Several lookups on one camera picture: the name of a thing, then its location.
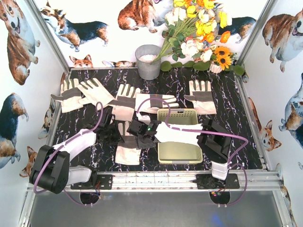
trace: flower pot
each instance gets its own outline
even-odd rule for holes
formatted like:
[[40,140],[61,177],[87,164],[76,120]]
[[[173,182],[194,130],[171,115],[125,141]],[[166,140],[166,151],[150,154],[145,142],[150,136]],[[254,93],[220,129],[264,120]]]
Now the flower pot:
[[222,72],[222,67],[220,65],[214,64],[214,62],[211,62],[209,70],[213,73],[219,73]]
[[161,48],[156,45],[142,45],[139,46],[135,52],[137,59],[137,67],[139,71],[139,76],[145,80],[156,79],[160,74],[161,59],[155,62],[143,62],[139,60],[142,56],[151,54],[156,55],[160,53]]

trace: beige basket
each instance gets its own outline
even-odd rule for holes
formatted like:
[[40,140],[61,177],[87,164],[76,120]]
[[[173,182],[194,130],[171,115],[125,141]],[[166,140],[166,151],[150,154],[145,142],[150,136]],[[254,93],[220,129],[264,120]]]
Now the beige basket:
[[[168,109],[159,109],[158,121],[165,121]],[[198,124],[198,117],[194,109],[171,109],[169,124],[194,125]],[[202,150],[198,146],[165,142],[158,143],[158,160],[160,164],[198,164],[203,161]]]

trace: marble tabletop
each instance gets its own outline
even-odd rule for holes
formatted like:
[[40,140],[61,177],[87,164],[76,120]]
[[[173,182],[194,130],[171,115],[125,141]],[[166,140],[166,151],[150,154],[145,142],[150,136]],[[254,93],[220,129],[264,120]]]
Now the marble tabletop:
[[[246,169],[262,169],[238,86],[230,72],[215,75],[206,71],[175,68],[169,72],[161,72],[155,80],[147,81],[139,77],[136,68],[72,70],[71,78],[78,78],[79,81],[97,78],[113,96],[116,96],[119,85],[125,83],[139,87],[142,93],[175,95],[180,108],[193,108],[192,103],[184,99],[185,94],[189,95],[188,82],[190,80],[209,80],[212,85],[217,114],[198,115],[199,122],[210,118],[225,127],[228,132],[247,138],[249,144],[234,157],[233,163],[241,163]],[[96,118],[97,114],[92,104],[69,113],[61,113],[53,144],[61,143],[73,136],[85,124],[91,123]],[[235,151],[241,143],[240,140],[233,140],[231,152]],[[157,148],[144,149],[140,154],[140,165],[137,166],[117,164],[115,163],[115,155],[116,146],[97,143],[76,156],[71,161],[71,165],[85,164],[96,168],[99,172],[185,171],[211,168],[211,162],[205,154],[203,154],[203,162],[197,165],[160,165]]]

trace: gray bucket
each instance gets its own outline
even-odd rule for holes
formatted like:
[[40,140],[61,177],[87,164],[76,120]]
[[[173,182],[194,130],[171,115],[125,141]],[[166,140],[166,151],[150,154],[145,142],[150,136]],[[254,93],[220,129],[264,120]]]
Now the gray bucket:
[[160,53],[161,48],[156,45],[142,45],[139,46],[138,49],[135,52],[135,56],[137,59],[137,66],[139,71],[139,76],[142,79],[145,80],[152,80],[156,79],[160,74],[160,66],[161,66],[161,59],[155,61],[155,62],[143,62],[140,61],[139,58],[141,58],[144,55],[152,54],[158,56]]

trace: white wall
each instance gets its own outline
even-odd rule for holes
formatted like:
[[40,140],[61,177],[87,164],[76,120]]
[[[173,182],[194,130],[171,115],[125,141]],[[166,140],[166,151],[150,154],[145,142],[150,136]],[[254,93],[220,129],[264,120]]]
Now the white wall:
[[[268,19],[273,15],[284,13],[294,16],[302,10],[301,3],[299,0],[280,0]],[[303,49],[303,37],[296,42],[301,42]],[[273,121],[272,134],[275,139],[282,143],[282,146],[270,152],[265,151],[265,154],[268,157],[271,170],[274,170],[276,165],[280,163],[285,186],[290,195],[294,219],[298,226],[303,226],[303,197],[298,191],[303,186],[301,181],[303,170],[298,166],[298,162],[303,163],[303,149],[289,131],[280,131],[279,129],[279,126],[282,125],[281,119],[285,119],[286,104],[296,94],[302,83],[303,52],[286,63],[283,73],[280,70],[281,61],[276,58],[273,64],[269,61],[271,51],[270,46],[265,45],[261,32],[245,59],[245,69],[250,77],[245,87],[256,106],[262,126],[265,127],[269,120]]]
[[[40,8],[44,7],[46,2],[46,0],[36,0]],[[69,66],[73,67],[69,56],[84,59],[87,54],[90,54],[94,67],[104,67],[102,64],[103,60],[136,61],[134,52],[141,45],[154,44],[162,46],[164,39],[161,34],[166,29],[164,24],[156,27],[158,32],[154,34],[150,33],[147,27],[139,28],[137,31],[122,30],[119,28],[117,23],[119,12],[129,2],[130,0],[86,0],[85,4],[80,2],[77,4],[73,0],[49,0],[49,4],[53,9],[64,10],[66,12],[65,18],[73,23],[101,21],[109,24],[109,42],[106,47],[102,46],[101,39],[96,38],[95,40],[81,44],[79,52],[75,52],[75,49],[71,49],[69,44],[62,42],[48,25]],[[162,0],[162,2],[172,3],[172,0]],[[224,0],[222,2],[224,3],[224,10],[229,12],[232,17],[253,17],[258,19],[267,0]],[[240,44],[235,44],[238,41],[238,37],[238,35],[234,35],[230,37],[226,44],[217,44],[230,47],[239,56],[248,38],[244,39]],[[163,58],[163,60],[174,62],[172,57]]]
[[38,64],[31,63],[29,77],[24,85],[19,85],[14,81],[9,70],[8,31],[4,22],[0,20],[0,109],[6,97],[14,92],[23,100],[29,116],[28,122],[21,116],[18,118],[16,150],[20,153],[20,161],[15,159],[14,164],[9,161],[0,169],[0,219],[3,227],[15,227],[18,224],[28,184],[28,177],[19,176],[20,171],[28,163],[27,146],[38,152],[39,148],[45,144],[45,139],[39,140],[37,136],[50,104],[50,94],[59,92],[60,78],[63,73],[63,67],[52,52],[49,43],[41,33],[24,1],[18,0],[18,4],[32,28],[35,39],[40,40],[41,45],[36,48],[35,53],[35,56],[39,58]]

